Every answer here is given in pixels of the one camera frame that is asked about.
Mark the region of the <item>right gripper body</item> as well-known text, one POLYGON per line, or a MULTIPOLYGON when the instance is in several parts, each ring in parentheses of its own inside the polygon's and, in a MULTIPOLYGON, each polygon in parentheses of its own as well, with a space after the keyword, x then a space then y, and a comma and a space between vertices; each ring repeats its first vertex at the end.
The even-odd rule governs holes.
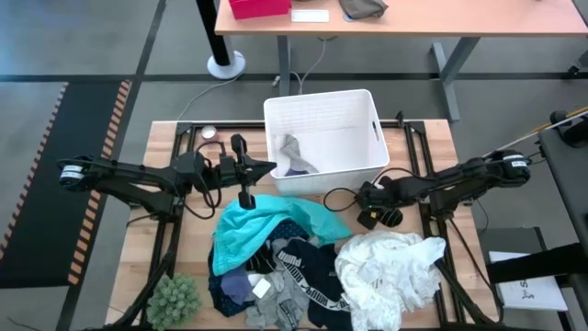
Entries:
POLYGON ((392 210, 400 207, 390 180, 377 184, 364 182, 356 194, 356 202, 362 211, 392 210))

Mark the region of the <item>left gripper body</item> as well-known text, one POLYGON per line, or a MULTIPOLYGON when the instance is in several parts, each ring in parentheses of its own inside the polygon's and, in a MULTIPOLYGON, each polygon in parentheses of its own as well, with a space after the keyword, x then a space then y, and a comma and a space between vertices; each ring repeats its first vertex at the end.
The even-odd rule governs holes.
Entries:
POLYGON ((249 178, 249 166, 247 164, 247 148, 245 139, 241 134, 234 134, 231 137, 232 150, 236 154, 235 173, 237 180, 241 185, 241 191, 238 193, 240 206, 245 210, 255 208, 254 196, 249 192, 251 180, 249 178))

